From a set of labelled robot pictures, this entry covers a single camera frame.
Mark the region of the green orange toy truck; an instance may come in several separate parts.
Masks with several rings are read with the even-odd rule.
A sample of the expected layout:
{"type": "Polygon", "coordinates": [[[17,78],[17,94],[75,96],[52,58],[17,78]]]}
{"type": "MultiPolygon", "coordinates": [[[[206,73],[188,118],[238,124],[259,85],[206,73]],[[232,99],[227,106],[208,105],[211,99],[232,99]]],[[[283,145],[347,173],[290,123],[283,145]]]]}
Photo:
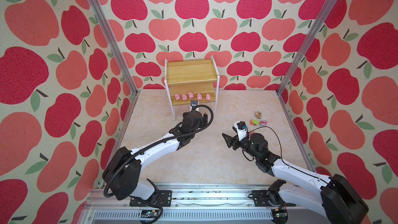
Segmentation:
{"type": "Polygon", "coordinates": [[[250,121],[250,124],[251,124],[251,125],[254,125],[254,126],[257,126],[257,125],[259,125],[259,121],[252,119],[252,120],[250,121]]]}

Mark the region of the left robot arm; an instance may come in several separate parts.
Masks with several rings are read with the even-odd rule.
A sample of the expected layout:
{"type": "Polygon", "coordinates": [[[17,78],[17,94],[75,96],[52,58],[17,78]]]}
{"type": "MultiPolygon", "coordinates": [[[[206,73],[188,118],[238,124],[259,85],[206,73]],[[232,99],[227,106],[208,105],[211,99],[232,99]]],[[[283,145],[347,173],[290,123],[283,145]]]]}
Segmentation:
{"type": "Polygon", "coordinates": [[[209,115],[201,114],[193,109],[184,113],[183,121],[159,140],[141,148],[119,148],[102,175],[106,183],[104,197],[117,200],[132,197],[154,204],[159,190],[150,179],[141,180],[141,171],[163,156],[184,148],[197,133],[208,128],[214,119],[213,111],[209,112],[209,115]]]}

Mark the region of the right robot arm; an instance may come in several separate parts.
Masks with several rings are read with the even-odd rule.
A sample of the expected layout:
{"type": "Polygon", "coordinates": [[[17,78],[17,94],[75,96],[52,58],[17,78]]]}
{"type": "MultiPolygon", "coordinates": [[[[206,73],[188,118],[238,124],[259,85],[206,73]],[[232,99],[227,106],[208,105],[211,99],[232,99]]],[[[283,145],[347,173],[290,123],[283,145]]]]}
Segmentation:
{"type": "Polygon", "coordinates": [[[295,166],[269,151],[260,133],[236,136],[223,134],[227,147],[241,149],[253,157],[258,169],[276,177],[268,189],[268,200],[274,206],[292,203],[318,213],[332,224],[360,224],[369,207],[343,176],[327,176],[295,166]]]}

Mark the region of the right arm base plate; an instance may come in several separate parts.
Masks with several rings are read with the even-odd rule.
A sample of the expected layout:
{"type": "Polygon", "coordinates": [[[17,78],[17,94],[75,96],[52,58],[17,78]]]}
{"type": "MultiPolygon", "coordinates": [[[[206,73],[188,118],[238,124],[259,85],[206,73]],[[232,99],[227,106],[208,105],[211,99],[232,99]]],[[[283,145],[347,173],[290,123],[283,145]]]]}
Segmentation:
{"type": "Polygon", "coordinates": [[[249,195],[249,199],[254,201],[256,207],[295,207],[296,204],[286,203],[276,193],[269,193],[268,190],[253,190],[249,195]]]}

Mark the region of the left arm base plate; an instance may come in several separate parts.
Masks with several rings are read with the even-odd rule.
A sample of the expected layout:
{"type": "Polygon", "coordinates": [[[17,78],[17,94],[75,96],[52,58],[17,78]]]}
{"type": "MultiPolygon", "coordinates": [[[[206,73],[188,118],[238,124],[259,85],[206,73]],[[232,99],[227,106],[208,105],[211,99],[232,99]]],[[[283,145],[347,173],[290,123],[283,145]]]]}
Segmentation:
{"type": "MultiPolygon", "coordinates": [[[[158,190],[155,191],[152,196],[147,199],[147,202],[155,205],[156,207],[170,207],[172,201],[172,191],[171,190],[158,190]]],[[[133,197],[130,200],[131,207],[146,207],[147,205],[137,197],[133,197]]]]}

